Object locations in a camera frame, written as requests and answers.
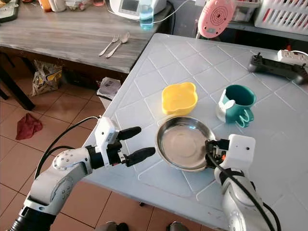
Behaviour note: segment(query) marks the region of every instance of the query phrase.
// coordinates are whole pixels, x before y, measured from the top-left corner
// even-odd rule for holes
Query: teal mug
[[[240,127],[245,128],[254,120],[254,114],[250,108],[255,102],[256,95],[248,87],[230,85],[220,97],[216,115],[225,123],[236,122]]]

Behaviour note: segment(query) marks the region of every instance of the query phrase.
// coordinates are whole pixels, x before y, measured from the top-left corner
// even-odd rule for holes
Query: mug handle
[[[237,120],[237,124],[241,128],[246,128],[249,126],[249,122],[255,119],[254,114],[250,110],[250,108],[244,109],[244,114],[239,116],[239,121]]]

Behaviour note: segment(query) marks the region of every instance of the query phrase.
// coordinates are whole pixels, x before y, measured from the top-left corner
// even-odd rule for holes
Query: robotic hand
[[[143,148],[127,156],[121,152],[120,140],[141,132],[140,127],[122,131],[106,117],[99,118],[95,130],[97,146],[69,149],[57,155],[51,166],[33,182],[30,192],[9,231],[49,231],[75,184],[100,167],[137,164],[155,153]]]
[[[205,142],[207,165],[216,167],[215,179],[222,186],[222,208],[230,231],[275,231],[264,208],[273,214],[277,230],[281,229],[277,215],[247,178],[255,144],[252,137],[234,134],[228,140]]]

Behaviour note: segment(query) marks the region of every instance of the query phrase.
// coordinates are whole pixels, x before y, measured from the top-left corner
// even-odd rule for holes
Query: metal spoon
[[[127,33],[120,39],[120,43],[119,43],[112,51],[110,51],[105,57],[106,57],[106,58],[110,58],[121,44],[127,43],[128,38],[129,38],[129,32],[127,32]]]

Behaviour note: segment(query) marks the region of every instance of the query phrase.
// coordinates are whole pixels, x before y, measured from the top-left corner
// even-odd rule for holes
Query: red cloth
[[[35,132],[41,131],[42,128],[42,123],[38,119],[35,119],[30,113],[27,113],[17,123],[17,135],[15,139],[24,140],[31,138]]]

